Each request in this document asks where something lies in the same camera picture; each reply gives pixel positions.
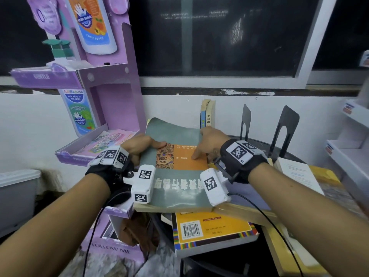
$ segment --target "window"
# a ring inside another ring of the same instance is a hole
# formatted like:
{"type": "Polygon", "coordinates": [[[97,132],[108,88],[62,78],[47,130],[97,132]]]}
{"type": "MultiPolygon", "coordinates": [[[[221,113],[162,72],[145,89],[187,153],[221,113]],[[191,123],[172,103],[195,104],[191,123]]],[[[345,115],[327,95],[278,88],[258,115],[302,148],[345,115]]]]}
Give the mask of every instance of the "window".
{"type": "Polygon", "coordinates": [[[9,76],[12,68],[44,66],[54,60],[50,47],[42,44],[47,35],[33,20],[26,0],[1,0],[0,19],[0,76],[9,76]]]}
{"type": "Polygon", "coordinates": [[[130,0],[141,85],[304,88],[334,1],[130,0]]]}
{"type": "Polygon", "coordinates": [[[362,84],[369,71],[359,62],[368,49],[369,0],[337,0],[309,83],[362,84]]]}

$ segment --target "green book cover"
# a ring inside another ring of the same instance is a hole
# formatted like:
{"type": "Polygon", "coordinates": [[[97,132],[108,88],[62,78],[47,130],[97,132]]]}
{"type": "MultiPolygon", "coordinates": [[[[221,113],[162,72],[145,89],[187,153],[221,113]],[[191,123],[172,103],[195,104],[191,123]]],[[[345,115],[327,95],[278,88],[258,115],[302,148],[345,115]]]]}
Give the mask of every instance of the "green book cover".
{"type": "Polygon", "coordinates": [[[166,141],[160,149],[149,148],[141,155],[140,165],[156,167],[152,199],[149,204],[135,203],[139,212],[206,212],[212,210],[200,180],[208,168],[206,155],[192,160],[201,140],[199,129],[177,126],[158,118],[150,120],[146,135],[166,141]]]}

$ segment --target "white plastic bin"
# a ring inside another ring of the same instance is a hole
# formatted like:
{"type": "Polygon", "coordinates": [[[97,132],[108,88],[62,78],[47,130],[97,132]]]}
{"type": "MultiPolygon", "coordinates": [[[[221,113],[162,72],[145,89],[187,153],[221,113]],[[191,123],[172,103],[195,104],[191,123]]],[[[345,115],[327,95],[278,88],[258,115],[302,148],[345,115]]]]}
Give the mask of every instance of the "white plastic bin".
{"type": "Polygon", "coordinates": [[[0,173],[0,237],[32,218],[40,177],[31,169],[0,173]]]}

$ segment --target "barcode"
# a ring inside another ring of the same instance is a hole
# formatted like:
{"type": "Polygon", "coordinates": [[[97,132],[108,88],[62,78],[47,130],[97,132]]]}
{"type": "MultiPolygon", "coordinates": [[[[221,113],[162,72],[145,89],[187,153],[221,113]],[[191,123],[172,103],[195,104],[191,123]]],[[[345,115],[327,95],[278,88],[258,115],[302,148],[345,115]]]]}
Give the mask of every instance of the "barcode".
{"type": "Polygon", "coordinates": [[[187,223],[181,223],[182,239],[203,237],[203,231],[199,220],[187,223]]]}

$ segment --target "brown cloth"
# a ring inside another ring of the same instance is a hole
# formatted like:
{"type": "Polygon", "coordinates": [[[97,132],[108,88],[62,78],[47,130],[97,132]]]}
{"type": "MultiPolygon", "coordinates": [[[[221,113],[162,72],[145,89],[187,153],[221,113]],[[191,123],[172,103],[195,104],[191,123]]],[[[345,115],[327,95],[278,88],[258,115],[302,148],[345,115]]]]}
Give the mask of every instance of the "brown cloth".
{"type": "Polygon", "coordinates": [[[159,245],[159,234],[154,225],[150,231],[149,223],[147,213],[134,212],[131,219],[122,219],[118,239],[130,246],[139,244],[144,253],[155,251],[159,245]]]}

